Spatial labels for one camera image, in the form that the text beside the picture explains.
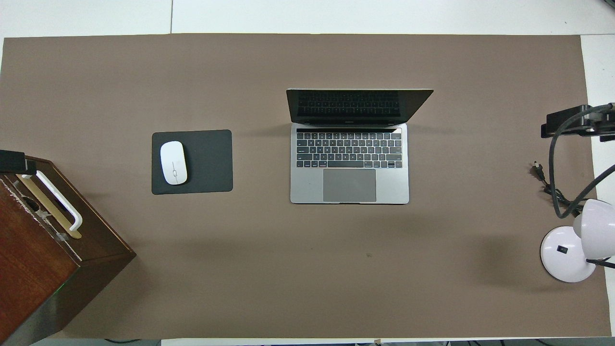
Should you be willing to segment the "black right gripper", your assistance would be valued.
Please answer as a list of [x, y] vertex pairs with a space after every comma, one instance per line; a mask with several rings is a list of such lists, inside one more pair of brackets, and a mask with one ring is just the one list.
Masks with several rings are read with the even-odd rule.
[[[547, 124], [541, 125], [541, 137], [555, 136], [557, 126], [562, 125], [572, 116], [591, 108], [591, 106], [577, 106], [562, 111], [547, 114]], [[615, 139], [615, 106], [613, 103], [604, 105], [599, 111], [589, 114], [590, 127], [569, 127], [562, 131], [561, 136], [598, 136], [600, 142], [609, 142]]]

